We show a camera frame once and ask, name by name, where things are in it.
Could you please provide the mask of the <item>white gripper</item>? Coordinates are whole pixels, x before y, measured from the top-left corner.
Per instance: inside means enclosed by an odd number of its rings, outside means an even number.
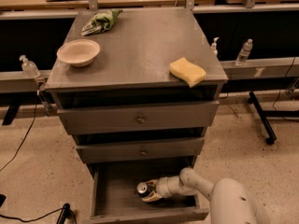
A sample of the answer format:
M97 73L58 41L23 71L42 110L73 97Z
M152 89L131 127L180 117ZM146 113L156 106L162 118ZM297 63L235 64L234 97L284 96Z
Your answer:
M150 187L156 187L157 193L152 193L147 199L147 203L156 202L162 198L169 198L172 196L168 188L168 178L162 177L160 179L151 179L146 182Z

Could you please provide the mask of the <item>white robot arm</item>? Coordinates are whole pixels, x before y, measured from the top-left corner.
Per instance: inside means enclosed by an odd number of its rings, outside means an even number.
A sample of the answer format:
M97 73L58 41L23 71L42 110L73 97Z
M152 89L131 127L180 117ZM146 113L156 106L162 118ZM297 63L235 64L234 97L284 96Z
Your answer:
M187 167L179 175L152 179L140 183L136 189L146 203L175 194L191 196L201 193L209 200L212 224L270 224L264 206L232 178L222 178L212 183Z

